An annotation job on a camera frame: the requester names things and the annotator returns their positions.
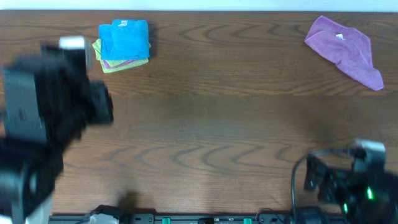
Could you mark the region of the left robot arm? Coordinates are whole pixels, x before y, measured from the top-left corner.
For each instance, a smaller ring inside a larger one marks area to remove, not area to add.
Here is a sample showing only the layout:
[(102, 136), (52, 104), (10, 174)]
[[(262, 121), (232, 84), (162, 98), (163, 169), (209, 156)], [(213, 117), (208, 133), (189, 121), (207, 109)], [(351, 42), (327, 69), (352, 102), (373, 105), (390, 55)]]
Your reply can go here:
[(45, 45), (3, 68), (1, 214), (24, 223), (53, 192), (63, 153), (89, 125), (111, 124), (113, 103), (87, 75), (84, 47)]

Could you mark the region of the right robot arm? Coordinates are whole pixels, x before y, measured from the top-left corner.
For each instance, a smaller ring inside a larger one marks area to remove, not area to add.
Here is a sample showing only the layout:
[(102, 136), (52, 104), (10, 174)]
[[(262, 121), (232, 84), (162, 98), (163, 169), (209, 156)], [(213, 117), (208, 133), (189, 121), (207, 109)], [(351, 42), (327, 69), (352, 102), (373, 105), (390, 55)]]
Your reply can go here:
[[(353, 158), (350, 169), (326, 165), (320, 156), (345, 154)], [(386, 154), (360, 147), (321, 149), (300, 158), (295, 174), (306, 163), (304, 189), (318, 191), (318, 200), (338, 205), (339, 223), (397, 223), (397, 175), (385, 170)]]

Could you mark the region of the blue microfibre cloth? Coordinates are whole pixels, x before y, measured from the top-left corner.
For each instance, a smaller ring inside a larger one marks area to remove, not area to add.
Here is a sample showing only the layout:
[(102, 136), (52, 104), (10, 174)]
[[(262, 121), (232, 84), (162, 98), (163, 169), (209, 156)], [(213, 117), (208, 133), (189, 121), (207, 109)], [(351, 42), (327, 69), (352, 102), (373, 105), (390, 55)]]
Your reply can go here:
[(145, 20), (114, 20), (98, 27), (103, 60), (140, 60), (150, 57), (149, 26)]

